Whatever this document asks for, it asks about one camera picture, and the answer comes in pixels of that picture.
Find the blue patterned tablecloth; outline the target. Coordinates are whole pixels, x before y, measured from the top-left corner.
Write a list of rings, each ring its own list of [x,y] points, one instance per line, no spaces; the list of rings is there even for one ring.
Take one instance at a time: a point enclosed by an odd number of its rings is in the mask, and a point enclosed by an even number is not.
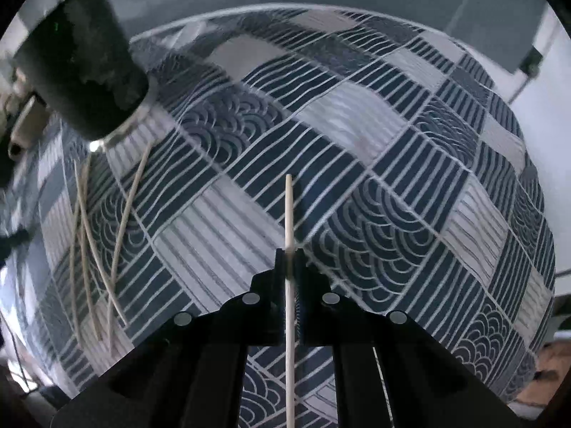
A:
[[[142,104],[95,141],[49,106],[4,213],[33,228],[2,300],[72,396],[54,426],[287,427],[273,303],[287,174],[307,258],[295,427],[522,425],[509,404],[545,339],[555,247],[520,125],[462,45],[304,7],[129,45]],[[69,251],[89,154],[87,213],[128,323],[88,244],[95,338],[79,218],[79,347]]]

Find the dark cylindrical utensil holder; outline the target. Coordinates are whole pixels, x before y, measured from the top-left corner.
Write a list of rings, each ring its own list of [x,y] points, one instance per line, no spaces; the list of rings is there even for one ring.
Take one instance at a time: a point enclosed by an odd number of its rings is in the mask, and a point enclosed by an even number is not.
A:
[[[46,104],[88,141],[117,131],[149,90],[109,0],[60,2],[14,59]]]

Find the beige ceramic mug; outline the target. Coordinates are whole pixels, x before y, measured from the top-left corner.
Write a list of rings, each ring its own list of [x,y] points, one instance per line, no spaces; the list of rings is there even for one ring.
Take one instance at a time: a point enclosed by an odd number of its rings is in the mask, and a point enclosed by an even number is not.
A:
[[[8,156],[12,161],[18,161],[41,138],[49,117],[49,108],[38,95],[32,94],[21,109],[10,134]]]

